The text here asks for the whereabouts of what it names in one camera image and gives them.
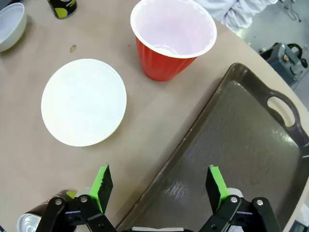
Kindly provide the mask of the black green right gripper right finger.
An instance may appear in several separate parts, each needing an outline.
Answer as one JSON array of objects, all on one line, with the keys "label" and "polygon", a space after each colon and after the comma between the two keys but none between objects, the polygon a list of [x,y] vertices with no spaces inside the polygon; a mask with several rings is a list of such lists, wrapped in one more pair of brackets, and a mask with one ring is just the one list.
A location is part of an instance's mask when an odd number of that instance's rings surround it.
[{"label": "black green right gripper right finger", "polygon": [[205,185],[213,215],[201,232],[226,232],[231,226],[241,227],[244,232],[281,231],[268,199],[257,197],[249,202],[230,194],[219,167],[208,167]]}]

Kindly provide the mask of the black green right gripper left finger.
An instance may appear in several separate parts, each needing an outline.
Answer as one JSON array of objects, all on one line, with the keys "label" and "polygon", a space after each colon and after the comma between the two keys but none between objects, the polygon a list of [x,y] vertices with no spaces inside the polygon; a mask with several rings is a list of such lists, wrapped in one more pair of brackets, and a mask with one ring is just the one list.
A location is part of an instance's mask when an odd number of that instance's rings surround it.
[{"label": "black green right gripper left finger", "polygon": [[88,194],[51,198],[37,232],[73,232],[86,225],[90,232],[115,232],[105,215],[113,183],[109,165],[100,168]]}]

